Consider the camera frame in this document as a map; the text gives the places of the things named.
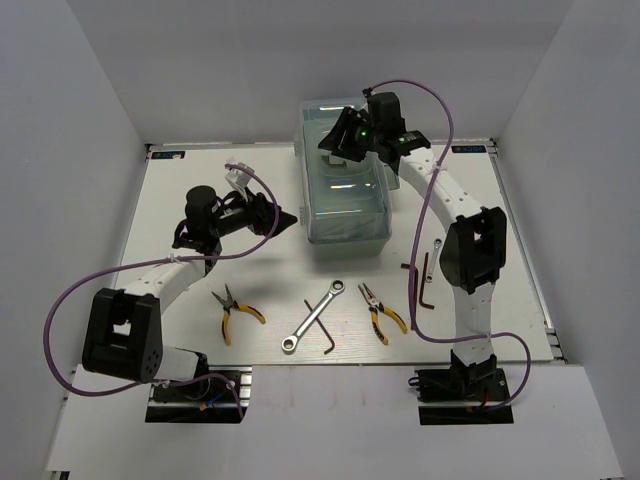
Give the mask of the green toolbox with clear lid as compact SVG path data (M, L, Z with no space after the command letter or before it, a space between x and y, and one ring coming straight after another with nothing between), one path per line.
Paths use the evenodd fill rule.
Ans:
M375 257L391 238L390 191L399 187L391 169L373 153L353 162L318 147L345 107L364 106L362 97L299 105L294 151L301 163L302 223L317 261Z

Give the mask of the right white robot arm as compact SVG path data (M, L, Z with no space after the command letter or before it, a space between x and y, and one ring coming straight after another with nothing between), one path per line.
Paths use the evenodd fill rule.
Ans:
M459 396L475 398L497 369L491 301L506 263L506 214L476 201L445 169L445 158L434 155L430 141L407 129L396 94L366 89L363 95L365 108L344 108L318 146L354 162L376 154L435 213L445 232L439 266L454 294L449 382Z

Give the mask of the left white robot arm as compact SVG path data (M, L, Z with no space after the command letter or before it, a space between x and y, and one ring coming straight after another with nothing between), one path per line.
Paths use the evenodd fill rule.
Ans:
M186 194L185 218L174 232L174 252L190 250L205 260L156 265L121 289L103 288L94 298L82 353L87 371L137 383L176 381L188 398L199 399L211 387L199 352L166 346L162 314L188 288L205 278L222 253L221 238L241 229L259 236L279 235L297 223L262 193L234 191L220 199L209 186Z

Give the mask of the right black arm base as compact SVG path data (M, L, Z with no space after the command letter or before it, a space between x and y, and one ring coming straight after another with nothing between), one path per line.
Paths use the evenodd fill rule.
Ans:
M511 406L496 408L510 397L503 369L469 388L458 387L449 369L420 369L408 386L417 393L421 426L514 423Z

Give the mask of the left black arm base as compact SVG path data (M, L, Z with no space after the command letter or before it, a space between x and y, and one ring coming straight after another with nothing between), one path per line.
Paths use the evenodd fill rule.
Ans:
M231 388L217 378L184 387L152 387L145 422L150 424L240 424Z

